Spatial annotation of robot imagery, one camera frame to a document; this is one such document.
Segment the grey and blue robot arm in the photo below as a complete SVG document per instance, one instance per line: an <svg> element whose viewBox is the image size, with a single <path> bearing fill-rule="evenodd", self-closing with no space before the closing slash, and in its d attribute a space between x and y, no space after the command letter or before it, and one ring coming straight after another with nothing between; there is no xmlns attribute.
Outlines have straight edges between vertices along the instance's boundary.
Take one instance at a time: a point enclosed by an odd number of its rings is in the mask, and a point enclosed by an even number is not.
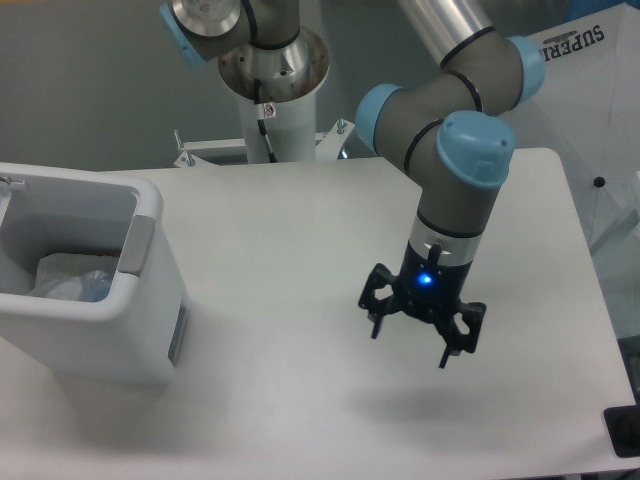
<svg viewBox="0 0 640 480"><path fill-rule="evenodd" d="M461 291L515 149L501 116L540 89L545 61L530 40L503 37L476 2L404 1L401 9L441 72L413 90L379 85L357 108L361 140L421 190L399 272L377 264L359 306L375 329L403 312L436 328L446 356L472 353L486 307L462 301ZM250 162L314 157L313 133L276 123L327 73L297 2L166 1L160 14L184 57L216 61L246 104Z"/></svg>

